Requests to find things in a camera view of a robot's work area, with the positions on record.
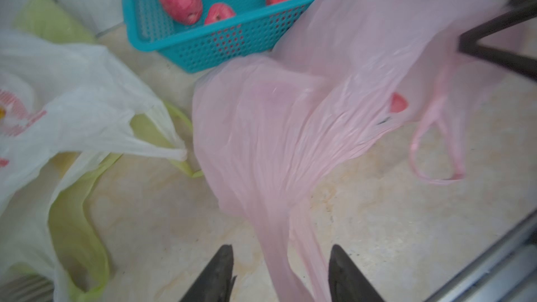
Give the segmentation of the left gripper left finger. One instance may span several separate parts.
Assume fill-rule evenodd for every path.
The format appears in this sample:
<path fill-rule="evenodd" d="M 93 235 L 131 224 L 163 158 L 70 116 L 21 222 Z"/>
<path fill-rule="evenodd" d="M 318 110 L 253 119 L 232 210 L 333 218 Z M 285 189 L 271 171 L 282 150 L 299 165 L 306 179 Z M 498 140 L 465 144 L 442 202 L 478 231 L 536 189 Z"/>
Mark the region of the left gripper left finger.
<path fill-rule="evenodd" d="M 232 245 L 222 245 L 180 302 L 229 302 L 236 276 Z"/>

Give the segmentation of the pink strawberry plastic bag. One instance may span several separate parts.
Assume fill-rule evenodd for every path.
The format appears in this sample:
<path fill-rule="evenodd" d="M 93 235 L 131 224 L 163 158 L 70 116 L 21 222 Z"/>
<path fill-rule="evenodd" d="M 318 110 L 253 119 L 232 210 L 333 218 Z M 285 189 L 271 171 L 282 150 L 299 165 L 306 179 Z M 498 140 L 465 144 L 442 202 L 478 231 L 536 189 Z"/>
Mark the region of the pink strawberry plastic bag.
<path fill-rule="evenodd" d="M 503 71 L 458 52 L 462 33 L 508 10 L 497 0 L 315 0 L 269 54 L 197 83 L 194 153 L 220 209 L 257 234 L 280 301 L 328 301 L 310 194 L 380 137 L 432 126 L 463 179 L 467 117 Z"/>

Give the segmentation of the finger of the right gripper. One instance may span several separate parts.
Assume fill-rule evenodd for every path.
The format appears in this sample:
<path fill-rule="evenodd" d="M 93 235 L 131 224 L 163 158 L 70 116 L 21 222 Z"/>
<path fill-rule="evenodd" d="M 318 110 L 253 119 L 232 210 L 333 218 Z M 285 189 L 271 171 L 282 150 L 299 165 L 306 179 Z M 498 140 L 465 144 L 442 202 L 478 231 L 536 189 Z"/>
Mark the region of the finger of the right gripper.
<path fill-rule="evenodd" d="M 462 54 L 497 65 L 508 71 L 536 81 L 536 59 L 509 51 L 483 46 L 479 40 L 536 17 L 536 0 L 508 0 L 508 11 L 459 37 L 458 51 Z"/>

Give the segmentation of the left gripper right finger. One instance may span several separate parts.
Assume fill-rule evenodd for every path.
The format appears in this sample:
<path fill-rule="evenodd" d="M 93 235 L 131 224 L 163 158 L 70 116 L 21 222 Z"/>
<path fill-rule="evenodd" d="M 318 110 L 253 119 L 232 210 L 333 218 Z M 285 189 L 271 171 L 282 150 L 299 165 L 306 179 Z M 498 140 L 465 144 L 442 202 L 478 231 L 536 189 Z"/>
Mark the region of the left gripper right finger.
<path fill-rule="evenodd" d="M 333 302 L 385 301 L 340 245 L 331 249 L 328 274 Z"/>

